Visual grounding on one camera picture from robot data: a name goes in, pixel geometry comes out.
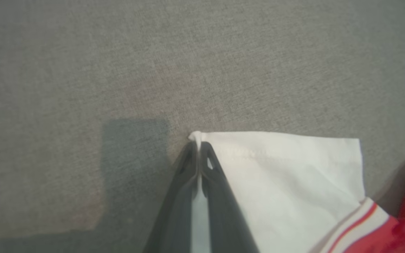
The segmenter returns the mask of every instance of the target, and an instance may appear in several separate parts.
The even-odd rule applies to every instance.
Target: red and white garment
[[[405,252],[405,219],[365,196],[358,139],[194,132],[209,142],[260,252]]]

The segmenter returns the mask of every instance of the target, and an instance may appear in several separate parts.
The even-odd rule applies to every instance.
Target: gray fabric surface
[[[360,138],[384,196],[405,0],[0,0],[0,253],[140,252],[194,130]]]

